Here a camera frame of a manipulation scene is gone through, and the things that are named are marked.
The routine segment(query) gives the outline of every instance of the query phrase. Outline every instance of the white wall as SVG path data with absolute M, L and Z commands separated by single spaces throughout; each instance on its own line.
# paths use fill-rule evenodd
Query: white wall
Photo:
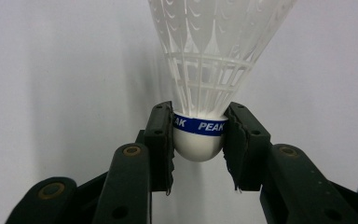
M 0 223 L 25 192 L 61 175 L 82 184 L 172 99 L 146 0 L 0 1 Z M 327 178 L 358 187 L 358 1 L 298 0 L 238 93 L 272 135 Z M 154 223 L 263 223 L 222 154 L 176 155 Z

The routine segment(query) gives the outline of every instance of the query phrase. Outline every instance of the mesh pattern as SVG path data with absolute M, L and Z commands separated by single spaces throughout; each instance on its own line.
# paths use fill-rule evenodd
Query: mesh pattern
M 295 1 L 149 0 L 180 112 L 222 116 Z

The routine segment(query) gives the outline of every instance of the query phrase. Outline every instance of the shuttlecock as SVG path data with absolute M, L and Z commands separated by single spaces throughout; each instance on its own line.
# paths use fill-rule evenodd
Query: shuttlecock
M 222 148 L 227 109 L 296 0 L 149 0 L 177 91 L 173 141 L 191 161 Z

